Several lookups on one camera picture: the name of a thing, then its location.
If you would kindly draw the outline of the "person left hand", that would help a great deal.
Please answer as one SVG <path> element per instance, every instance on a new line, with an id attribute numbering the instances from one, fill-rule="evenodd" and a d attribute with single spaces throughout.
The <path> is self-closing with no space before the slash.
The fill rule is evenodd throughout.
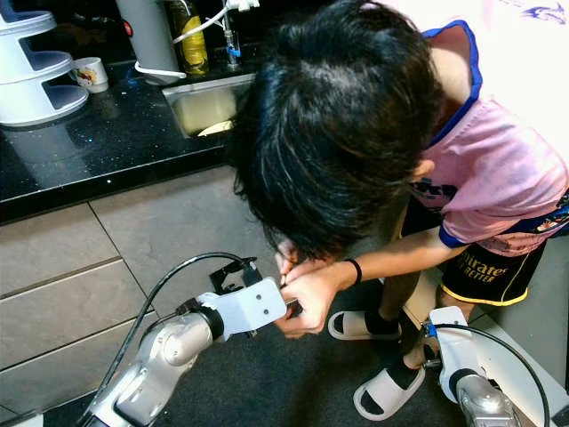
<path id="1" fill-rule="evenodd" d="M 357 270 L 349 262 L 333 262 L 321 268 L 309 262 L 309 267 L 309 272 L 290 279 L 281 289 L 285 300 L 296 301 L 302 309 L 298 316 L 293 314 L 293 309 L 289 309 L 283 317 L 274 321 L 289 339 L 321 333 L 334 296 L 357 280 Z"/>

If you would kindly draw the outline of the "person right hand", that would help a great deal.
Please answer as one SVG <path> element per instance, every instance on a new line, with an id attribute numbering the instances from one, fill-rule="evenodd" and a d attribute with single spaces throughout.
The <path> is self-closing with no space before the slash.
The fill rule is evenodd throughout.
<path id="1" fill-rule="evenodd" d="M 308 262 L 300 261 L 300 253 L 292 241 L 286 240 L 277 244 L 274 260 L 279 269 L 281 284 L 288 284 L 290 279 L 302 276 L 310 270 Z"/>

